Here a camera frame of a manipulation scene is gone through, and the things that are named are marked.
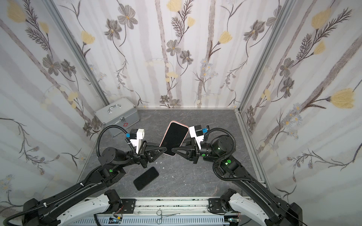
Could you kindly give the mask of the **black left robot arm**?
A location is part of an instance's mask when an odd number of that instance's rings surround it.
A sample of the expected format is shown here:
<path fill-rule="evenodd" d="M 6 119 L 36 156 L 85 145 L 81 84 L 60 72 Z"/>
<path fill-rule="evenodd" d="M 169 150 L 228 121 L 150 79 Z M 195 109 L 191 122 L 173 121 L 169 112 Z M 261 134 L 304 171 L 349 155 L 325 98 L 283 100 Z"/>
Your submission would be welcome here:
<path fill-rule="evenodd" d="M 94 168 L 85 179 L 49 198 L 27 201 L 22 212 L 5 218 L 3 224 L 11 226 L 11 220 L 21 218 L 23 226 L 59 226 L 64 222 L 61 217 L 70 208 L 117 183 L 126 174 L 125 167 L 138 164 L 146 168 L 166 150 L 165 147 L 148 147 L 147 142 L 143 142 L 140 153 L 108 147 L 98 157 L 100 166 Z"/>

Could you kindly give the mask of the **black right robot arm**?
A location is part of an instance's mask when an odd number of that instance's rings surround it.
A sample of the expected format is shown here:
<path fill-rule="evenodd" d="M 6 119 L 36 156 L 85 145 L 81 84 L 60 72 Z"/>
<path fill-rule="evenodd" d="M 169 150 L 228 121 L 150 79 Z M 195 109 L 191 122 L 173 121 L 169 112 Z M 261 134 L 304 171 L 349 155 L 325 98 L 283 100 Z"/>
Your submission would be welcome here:
<path fill-rule="evenodd" d="M 213 143 L 197 142 L 191 138 L 185 145 L 173 147 L 172 152 L 197 163 L 201 157 L 212 162 L 214 174 L 222 181 L 232 182 L 245 192 L 266 215 L 266 226 L 301 226 L 303 211 L 296 203 L 289 204 L 273 194 L 232 155 L 236 141 L 231 135 L 220 135 Z"/>

